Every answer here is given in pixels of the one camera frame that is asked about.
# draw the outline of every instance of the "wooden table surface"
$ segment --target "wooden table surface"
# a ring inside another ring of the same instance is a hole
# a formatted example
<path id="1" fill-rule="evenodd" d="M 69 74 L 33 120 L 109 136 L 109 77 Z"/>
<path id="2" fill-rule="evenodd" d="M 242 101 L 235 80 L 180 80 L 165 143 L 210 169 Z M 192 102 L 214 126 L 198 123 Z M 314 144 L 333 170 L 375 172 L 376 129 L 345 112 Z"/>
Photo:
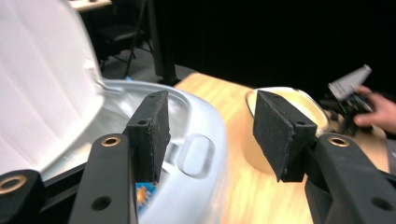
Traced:
<path id="1" fill-rule="evenodd" d="M 208 101 L 226 125 L 228 187 L 221 223 L 312 223 L 304 182 L 277 183 L 275 175 L 260 172 L 244 157 L 244 147 L 257 145 L 245 99 L 251 88 L 195 73 L 176 89 Z M 388 171 L 383 132 L 359 133 L 354 139 L 378 169 Z"/>

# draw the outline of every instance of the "finger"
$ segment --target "finger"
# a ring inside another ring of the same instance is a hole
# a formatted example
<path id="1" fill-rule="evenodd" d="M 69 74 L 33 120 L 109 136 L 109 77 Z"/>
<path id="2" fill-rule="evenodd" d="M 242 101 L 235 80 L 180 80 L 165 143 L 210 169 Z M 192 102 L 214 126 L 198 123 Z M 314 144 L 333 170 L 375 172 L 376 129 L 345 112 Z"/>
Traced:
<path id="1" fill-rule="evenodd" d="M 370 90 L 370 88 L 367 88 L 365 86 L 358 86 L 355 91 L 359 94 L 368 94 L 371 93 L 372 91 Z"/>
<path id="2" fill-rule="evenodd" d="M 353 121 L 359 127 L 369 127 L 376 122 L 375 114 L 360 114 L 353 118 Z"/>

